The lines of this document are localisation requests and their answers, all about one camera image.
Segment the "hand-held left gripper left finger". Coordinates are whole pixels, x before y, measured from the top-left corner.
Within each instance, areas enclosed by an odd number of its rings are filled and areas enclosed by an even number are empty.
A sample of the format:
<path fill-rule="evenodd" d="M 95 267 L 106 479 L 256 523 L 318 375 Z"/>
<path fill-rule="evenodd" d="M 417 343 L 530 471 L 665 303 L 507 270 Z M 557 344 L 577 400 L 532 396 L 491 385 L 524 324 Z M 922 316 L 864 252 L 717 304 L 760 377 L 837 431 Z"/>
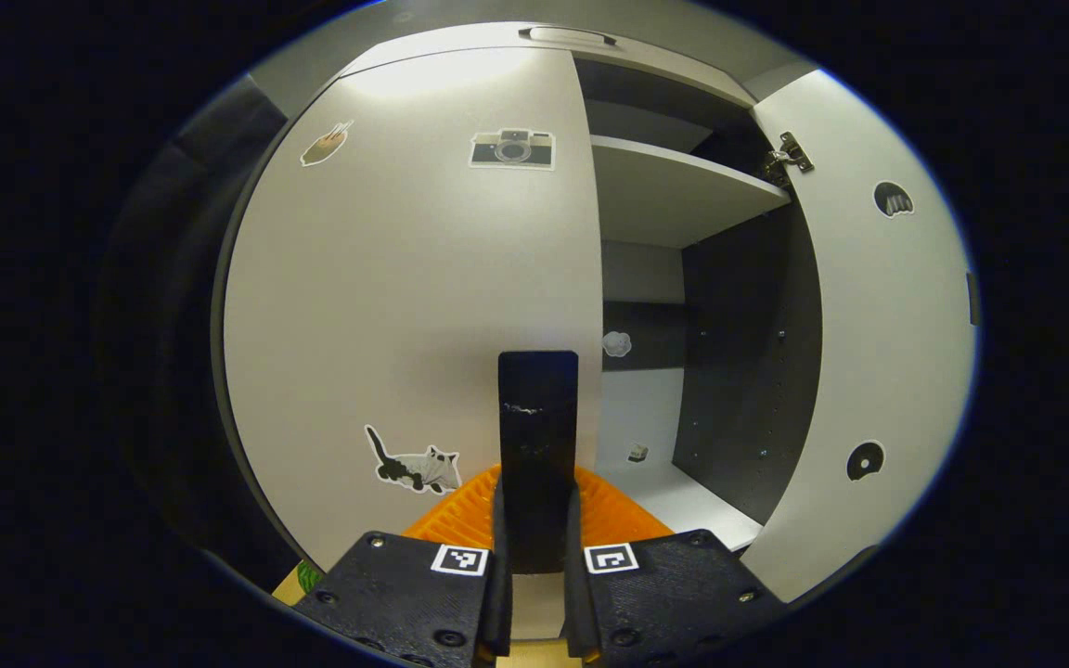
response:
<path fill-rule="evenodd" d="M 496 503 L 500 472 L 475 475 L 407 532 L 356 538 L 332 568 L 300 576 L 293 608 L 399 662 L 487 667 L 508 656 L 512 582 Z"/>

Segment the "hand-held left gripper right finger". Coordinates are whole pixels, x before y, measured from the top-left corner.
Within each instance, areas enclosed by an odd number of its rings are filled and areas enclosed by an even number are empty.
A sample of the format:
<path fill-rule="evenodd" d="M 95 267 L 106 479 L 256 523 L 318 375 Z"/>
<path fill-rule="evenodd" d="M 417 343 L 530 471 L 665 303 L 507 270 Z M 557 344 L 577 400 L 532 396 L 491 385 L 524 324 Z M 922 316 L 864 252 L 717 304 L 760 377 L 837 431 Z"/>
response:
<path fill-rule="evenodd" d="M 686 665 L 788 612 L 708 529 L 675 533 L 598 473 L 575 471 L 567 516 L 569 655 L 586 665 Z"/>

